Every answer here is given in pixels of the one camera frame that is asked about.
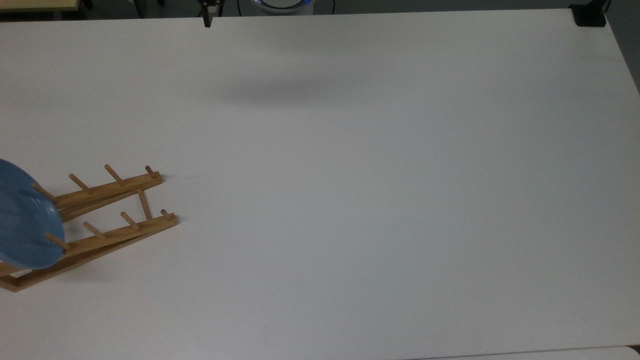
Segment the black Franka gripper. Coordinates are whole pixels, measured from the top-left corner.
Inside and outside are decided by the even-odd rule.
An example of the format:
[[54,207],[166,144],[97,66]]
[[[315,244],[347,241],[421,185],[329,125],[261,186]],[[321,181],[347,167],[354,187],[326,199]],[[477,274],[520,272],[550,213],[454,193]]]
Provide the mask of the black Franka gripper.
[[[147,2],[146,0],[133,0],[132,3],[135,6],[135,11],[140,19],[145,19],[147,16]],[[211,27],[211,21],[213,20],[213,7],[223,5],[224,0],[199,0],[199,4],[203,6],[203,23],[206,28]]]

